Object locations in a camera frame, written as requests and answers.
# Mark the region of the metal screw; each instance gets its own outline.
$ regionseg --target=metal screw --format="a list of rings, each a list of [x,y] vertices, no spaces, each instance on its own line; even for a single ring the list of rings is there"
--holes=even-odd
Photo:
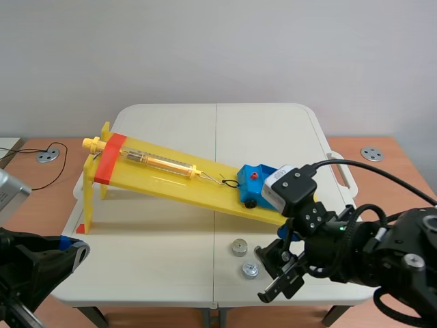
[[[406,254],[403,258],[407,267],[414,269],[415,271],[421,271],[425,268],[425,261],[416,254]]]
[[[281,254],[282,261],[288,262],[290,261],[290,254],[287,251],[283,251]]]

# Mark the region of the wooden table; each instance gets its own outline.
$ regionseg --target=wooden table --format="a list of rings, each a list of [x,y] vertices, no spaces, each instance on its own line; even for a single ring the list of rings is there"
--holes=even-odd
[[[33,232],[42,235],[61,234],[76,200],[72,189],[81,173],[87,152],[81,148],[82,139],[32,139],[25,148],[45,148],[52,141],[60,141],[68,147],[68,160],[64,173],[50,187],[34,191],[15,215],[4,225],[6,229]],[[390,137],[333,137],[329,139],[331,148],[347,159],[365,161],[360,149],[373,146],[381,149],[385,160],[375,166],[406,180],[420,190],[432,195],[431,189],[420,173]],[[6,167],[6,171],[20,178],[31,187],[40,187],[56,177],[62,160],[47,164],[36,162],[35,154],[19,154]],[[393,182],[363,169],[351,167],[358,185],[356,204],[374,203],[389,215],[414,207],[427,206],[417,196],[402,189]],[[363,219],[373,220],[371,213]],[[404,313],[414,311],[389,299],[387,303]],[[239,307],[229,311],[227,326],[234,327],[323,327],[320,320],[328,307]],[[185,308],[102,308],[107,314],[111,327],[201,327],[200,313]],[[51,327],[94,328],[78,310],[61,304],[48,297],[36,314]],[[369,300],[363,305],[348,310],[332,327],[407,327],[381,314]]]

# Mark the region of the blue toy car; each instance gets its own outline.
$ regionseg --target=blue toy car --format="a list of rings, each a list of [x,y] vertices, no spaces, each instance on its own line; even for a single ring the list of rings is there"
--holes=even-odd
[[[244,203],[247,208],[255,208],[257,206],[276,210],[262,196],[262,186],[265,179],[273,174],[277,169],[267,166],[243,166],[237,173],[238,188],[240,190],[240,202]]]

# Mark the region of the black cable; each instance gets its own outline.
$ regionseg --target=black cable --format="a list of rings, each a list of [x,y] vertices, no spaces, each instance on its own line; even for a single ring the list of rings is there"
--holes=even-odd
[[[12,156],[15,154],[32,154],[34,152],[45,152],[45,150],[35,149],[35,148],[25,148],[25,149],[21,149],[21,150],[13,150],[13,149],[0,147],[0,149],[7,150],[8,152],[11,152],[10,154],[7,154],[7,155],[1,157],[0,160],[5,159],[6,157],[9,157],[9,156]]]
[[[327,268],[323,268],[321,272],[311,270],[308,268],[308,273],[313,276],[314,278],[329,278],[332,277],[340,268],[344,257],[346,256],[346,253],[343,251],[344,249],[350,248],[350,242],[352,240],[352,235],[354,233],[354,228],[356,221],[360,217],[361,214],[363,214],[366,210],[372,210],[374,211],[378,219],[381,223],[382,227],[387,227],[387,218],[382,208],[379,206],[373,205],[373,204],[364,204],[359,206],[350,216],[348,223],[346,224],[345,233],[343,235],[343,238],[341,239],[341,243],[338,249],[337,254],[335,254],[334,261],[331,266]]]
[[[422,198],[426,202],[430,203],[432,206],[437,206],[437,200],[432,199],[430,196],[428,196],[424,192],[418,190],[416,187],[412,186],[411,184],[408,184],[407,182],[399,179],[398,177],[396,177],[392,174],[389,174],[388,172],[383,171],[382,169],[378,169],[377,167],[374,167],[374,166],[371,166],[368,164],[364,164],[364,163],[356,162],[356,161],[350,161],[348,159],[328,159],[326,161],[314,163],[312,166],[314,167],[314,169],[318,169],[319,167],[322,167],[325,165],[332,165],[332,164],[346,164],[346,165],[361,167],[362,169],[368,169],[369,171],[380,174],[381,176],[384,176],[384,177],[392,180],[393,182],[396,182],[397,184],[408,189],[412,193],[415,193],[420,198]]]
[[[373,294],[373,302],[375,303],[375,306],[378,308],[378,310],[380,310],[383,314],[385,314],[389,318],[392,318],[393,320],[399,321],[401,323],[413,327],[422,327],[422,328],[432,327],[432,324],[427,322],[423,318],[417,318],[416,316],[409,316],[407,314],[403,314],[385,305],[381,301],[381,297],[388,293],[389,292],[387,290],[383,288],[379,288],[375,290]]]
[[[231,188],[238,188],[240,186],[240,183],[237,180],[232,180],[232,179],[223,179],[221,183],[224,183],[225,185]]]
[[[63,143],[61,143],[61,142],[52,142],[50,145],[48,145],[48,147],[47,147],[46,150],[43,150],[43,152],[47,152],[48,149],[49,149],[52,145],[62,145],[62,146],[64,146],[65,149],[66,149],[66,154],[65,154],[65,156],[64,156],[64,164],[62,165],[61,171],[59,172],[59,174],[57,175],[57,177],[56,177],[52,182],[46,184],[45,186],[39,187],[39,188],[33,188],[32,191],[37,191],[37,190],[41,190],[41,189],[47,188],[47,187],[50,186],[51,184],[55,183],[55,181],[56,181],[57,179],[59,179],[59,177],[61,176],[62,172],[64,172],[64,169],[66,168],[68,147],[67,147],[66,145],[64,145]]]

